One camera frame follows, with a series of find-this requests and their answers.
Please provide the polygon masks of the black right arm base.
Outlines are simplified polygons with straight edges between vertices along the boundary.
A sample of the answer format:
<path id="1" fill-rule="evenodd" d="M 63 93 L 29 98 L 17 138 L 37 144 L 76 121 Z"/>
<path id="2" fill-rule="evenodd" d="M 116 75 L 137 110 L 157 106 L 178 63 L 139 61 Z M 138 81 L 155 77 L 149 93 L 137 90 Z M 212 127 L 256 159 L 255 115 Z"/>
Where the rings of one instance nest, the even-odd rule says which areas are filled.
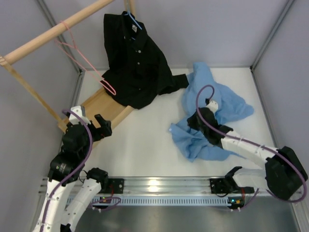
<path id="1" fill-rule="evenodd" d="M 255 193 L 252 187 L 239 187 L 232 178 L 211 178 L 209 181 L 212 194 L 226 196 L 228 194 Z"/>

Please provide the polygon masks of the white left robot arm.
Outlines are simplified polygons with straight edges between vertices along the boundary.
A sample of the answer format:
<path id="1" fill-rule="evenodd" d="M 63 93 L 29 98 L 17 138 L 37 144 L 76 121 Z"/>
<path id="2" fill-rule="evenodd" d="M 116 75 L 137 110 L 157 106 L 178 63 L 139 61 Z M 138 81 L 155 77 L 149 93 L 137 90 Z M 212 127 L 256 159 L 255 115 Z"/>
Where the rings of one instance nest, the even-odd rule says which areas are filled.
<path id="1" fill-rule="evenodd" d="M 62 137 L 60 152 L 50 163 L 47 191 L 35 232 L 73 232 L 76 225 L 98 193 L 109 188 L 108 173 L 92 168 L 70 204 L 68 197 L 77 183 L 85 162 L 90 157 L 93 143 L 112 134 L 111 122 L 95 115 L 100 127 L 78 113 L 69 112 L 67 129 Z"/>

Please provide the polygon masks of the light blue shirt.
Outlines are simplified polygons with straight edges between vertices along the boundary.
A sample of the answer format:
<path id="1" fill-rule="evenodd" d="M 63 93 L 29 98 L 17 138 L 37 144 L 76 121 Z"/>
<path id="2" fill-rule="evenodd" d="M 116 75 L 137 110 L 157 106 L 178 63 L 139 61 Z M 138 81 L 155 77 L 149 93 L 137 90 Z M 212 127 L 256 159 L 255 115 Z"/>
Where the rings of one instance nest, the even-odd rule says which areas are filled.
<path id="1" fill-rule="evenodd" d="M 182 96 L 185 118 L 172 123 L 169 132 L 181 154 L 190 162 L 197 159 L 223 161 L 232 153 L 220 147 L 220 135 L 203 123 L 202 115 L 214 128 L 251 116 L 254 108 L 229 87 L 215 82 L 204 62 L 195 62 Z"/>

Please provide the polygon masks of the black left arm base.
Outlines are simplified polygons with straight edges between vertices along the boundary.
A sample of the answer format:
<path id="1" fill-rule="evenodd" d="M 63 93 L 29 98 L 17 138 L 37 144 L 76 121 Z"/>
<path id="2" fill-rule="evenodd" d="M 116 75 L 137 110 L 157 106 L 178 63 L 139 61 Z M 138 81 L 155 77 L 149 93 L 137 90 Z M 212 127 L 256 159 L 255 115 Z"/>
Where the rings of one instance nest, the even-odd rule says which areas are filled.
<path id="1" fill-rule="evenodd" d="M 103 185 L 103 189 L 100 191 L 102 194 L 123 194 L 125 186 L 125 180 L 123 178 L 109 178 L 107 183 Z"/>

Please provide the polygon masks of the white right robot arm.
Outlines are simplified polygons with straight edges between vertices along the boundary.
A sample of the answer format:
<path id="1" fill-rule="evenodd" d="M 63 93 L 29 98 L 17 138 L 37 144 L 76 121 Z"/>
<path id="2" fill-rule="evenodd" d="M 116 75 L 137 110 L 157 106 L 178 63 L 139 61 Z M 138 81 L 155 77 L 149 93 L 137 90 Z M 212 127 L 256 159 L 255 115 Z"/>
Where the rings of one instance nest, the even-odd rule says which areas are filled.
<path id="1" fill-rule="evenodd" d="M 308 176 L 295 152 L 288 148 L 271 148 L 250 141 L 238 134 L 233 128 L 217 122 L 209 108 L 198 108 L 187 119 L 190 128 L 200 131 L 215 147 L 235 153 L 254 163 L 258 169 L 235 166 L 224 177 L 225 187 L 235 192 L 243 187 L 264 189 L 272 196 L 290 201 L 300 189 L 302 201 L 308 192 Z"/>

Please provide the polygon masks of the pink wire hanger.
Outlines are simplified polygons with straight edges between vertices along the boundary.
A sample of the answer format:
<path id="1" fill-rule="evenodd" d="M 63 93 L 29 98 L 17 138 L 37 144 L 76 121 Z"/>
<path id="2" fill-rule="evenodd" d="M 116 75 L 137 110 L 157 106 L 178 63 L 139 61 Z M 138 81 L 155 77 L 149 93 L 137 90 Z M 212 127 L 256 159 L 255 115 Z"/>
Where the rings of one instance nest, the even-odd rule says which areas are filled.
<path id="1" fill-rule="evenodd" d="M 54 39 L 55 45 L 58 48 L 60 48 L 75 64 L 77 64 L 79 68 L 81 68 L 86 73 L 89 73 L 90 70 L 88 70 L 84 65 L 82 65 L 81 62 L 77 61 L 77 59 L 74 58 L 73 55 L 70 55 L 63 47 L 65 47 L 65 48 L 72 48 L 73 50 L 75 50 L 79 54 L 79 56 L 96 73 L 96 74 L 90 74 L 90 76 L 92 76 L 92 78 L 94 80 L 96 80 L 107 92 L 111 93 L 113 96 L 116 96 L 117 92 L 116 92 L 115 88 L 107 80 L 105 80 L 105 78 L 103 78 L 101 76 L 100 72 L 92 65 L 92 63 L 84 56 L 84 54 L 78 48 L 78 46 L 77 46 L 77 44 L 75 42 L 73 33 L 72 33 L 70 27 L 68 26 L 68 24 L 65 23 L 64 21 L 61 21 L 60 23 L 63 26 L 65 26 L 66 30 L 69 32 L 70 37 L 71 37 L 71 43 L 61 42 L 59 39 Z"/>

